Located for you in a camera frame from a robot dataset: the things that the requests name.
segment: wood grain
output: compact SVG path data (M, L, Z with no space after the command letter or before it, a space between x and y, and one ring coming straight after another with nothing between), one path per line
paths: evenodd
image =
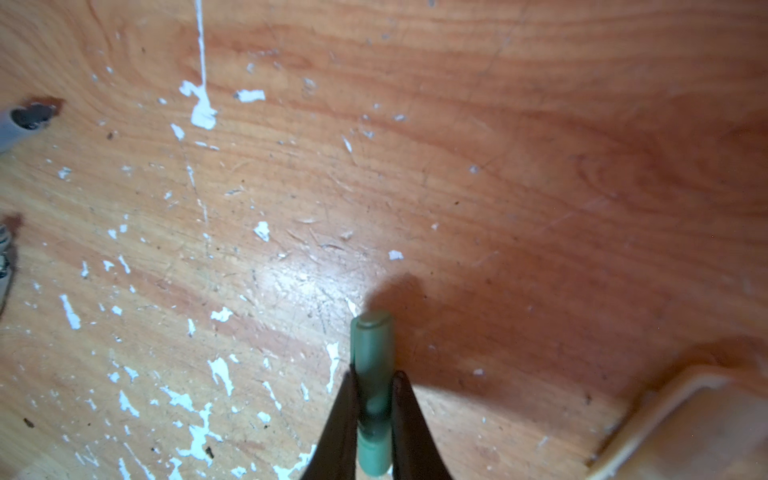
M173 456L185 479L276 478L330 410L326 345L339 342L338 382L346 299L396 315L399 365L456 478L581 478L688 359L766 350L764 3L202 6L211 131L178 91L200 84L191 0L0 7L2 104L65 101L0 157L18 248L2 478L122 478L120 458L132 478L138 462L166 478ZM211 320L224 306L229 321ZM177 453L201 420L165 386L213 403L210 469ZM768 445L729 478L765 478L766 458Z

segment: paint chip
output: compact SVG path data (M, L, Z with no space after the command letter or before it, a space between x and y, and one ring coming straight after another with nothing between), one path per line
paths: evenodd
M249 104L253 101L265 101L266 95L264 94L264 90L238 90L235 94L235 98L244 104Z
M267 222L259 222L258 226L253 229L253 232L259 236L261 240L265 242L270 241L270 225Z
M210 319L211 320L218 320L218 321L224 323L227 320L229 320L232 315L233 315L232 314L232 310L230 310L230 309L228 309L226 307L222 307L220 312L211 312L210 313Z
M74 313L72 305L69 303L69 298L64 294L61 294L58 298L61 299L61 304L64 306L64 312L67 314L69 326L72 327L73 330L80 329L80 317Z

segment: white paint splatter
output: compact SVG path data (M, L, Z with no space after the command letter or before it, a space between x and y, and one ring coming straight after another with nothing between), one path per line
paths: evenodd
M349 140L347 140L344 135L341 136L341 139L344 140L344 145L346 146L346 151L352 153L352 145L349 142Z
M160 390L170 397L170 400L168 400L168 405L171 405L171 406L178 405L181 408L187 410L188 412L197 411L192 406L192 398L190 398L189 393L184 393L183 395L180 395L166 386L160 387Z
M168 480L184 480L181 478L181 473L179 473L179 467L181 467L181 460L179 460L176 457L173 457L169 460L170 463L174 464L174 470L168 475Z
M278 412L283 411L283 404L277 401L275 398L275 392L272 391L272 387L270 386L269 382L263 382L262 385L264 385L264 388L267 390L267 392L270 393L270 398L275 402L275 408Z
M182 141L184 139L184 129L179 127L176 124L170 124L171 130L174 131L174 135L176 135L176 139L179 141Z
M211 108L208 92L206 91L207 77L205 70L205 34L203 29L203 0L195 0L195 12L197 13L197 46L200 49L200 86L195 86L190 81L182 82L179 91L189 97L195 94L197 104L192 110L192 125L210 130L216 126L216 111Z
M248 473L248 471L243 467L232 468L230 472L232 473L232 475L235 475L238 478L242 478L243 475Z
M80 317L74 313L72 305L69 304L69 298L66 295L61 294L58 296L61 299L61 304L64 306L64 312L67 314L67 320L69 320L69 326L73 330L80 329Z
M221 381L224 382L224 388L227 389L227 396L232 396L234 387L232 387L232 382L230 381L230 367L227 365L227 361L219 357L213 362L208 360L208 365L210 366L211 376L213 376L214 382L216 382L217 385L219 384L219 380L216 378L216 376L219 376Z
M270 225L267 222L259 222L258 226L253 229L253 232L259 236L261 240L265 242L270 241Z
M190 176L190 182L192 182L192 188L197 188L194 184L194 170L192 170L192 167L187 165L187 175Z
M351 312L352 317L357 316L358 315L357 305L355 305L355 303L352 300L350 300L349 297L345 298L344 300L346 300L346 305L349 308L349 311Z
M198 412L198 415L200 415L200 417L203 419L202 426L190 425L190 434L192 435L192 443L190 444L190 448L188 450L176 449L176 452L178 452L178 454L183 457L188 457L191 455L198 460L205 460L209 467L214 463L214 461L208 458L208 455L206 455L205 451L203 450L203 446L206 443L205 437L210 436L216 439L218 442L223 442L221 436L212 433L209 428L210 423L208 421L208 417L210 417L210 408L212 406L214 406L212 403L207 403L205 408Z
M226 307L222 307L220 312L211 312L210 313L210 319L211 320L218 320L219 322L222 322L222 323L224 323L227 320L229 320L231 316L232 316L232 310L230 310L230 309L228 309Z
M131 272L131 268L128 266L127 263L125 263L125 258L123 258L123 256L120 255L118 257L118 260L120 261L120 264L123 266L123 268L125 268L125 273L130 273Z
M139 372L132 369L130 366L124 366L123 370L131 377L131 383L134 382L134 379L139 376Z
M328 381L328 385L326 385L326 390L328 390L328 393L333 392L333 377L336 374L336 369L339 367L339 343L329 343L326 345L326 350L328 351L328 356L331 358L331 378L330 381Z
M136 456L134 451L131 450L131 447L129 447L128 444L125 442L123 442L123 445L125 445L125 448L128 449L131 455L134 456L135 462L141 467L142 470L144 470L144 474L147 476L147 480L155 480L155 477L154 475L152 475L152 472L150 472L149 468L145 467L144 464L139 461L139 458Z
M272 470L277 473L277 480L290 480L290 474L298 472L302 468L306 467L308 463L310 463L313 455L315 455L315 450L317 450L317 445L312 445L310 453L300 453L299 461L291 468L281 468L277 465L273 466Z
M266 100L264 90L238 90L235 97L244 104L249 104L252 101Z
M128 401L128 397L125 396L125 393L122 390L120 391L120 410L122 410L123 412L128 410L129 412L131 412L131 415L133 415L136 418L138 418L139 416L139 411L136 410L131 405L131 402Z
M123 480L131 480L131 474L128 473L128 470L125 468L125 460L122 458L118 459L118 467L120 473L123 475Z

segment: green plastic tube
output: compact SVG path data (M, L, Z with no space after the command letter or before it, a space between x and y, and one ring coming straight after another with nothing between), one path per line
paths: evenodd
M384 475L392 464L392 376L395 330L388 312L366 312L352 320L352 364L357 372L360 417L357 459L369 476Z

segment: beige plastic object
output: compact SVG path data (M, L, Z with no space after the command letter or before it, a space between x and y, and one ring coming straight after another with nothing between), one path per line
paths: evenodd
M635 414L587 480L707 480L768 437L768 379L719 366L684 370Z

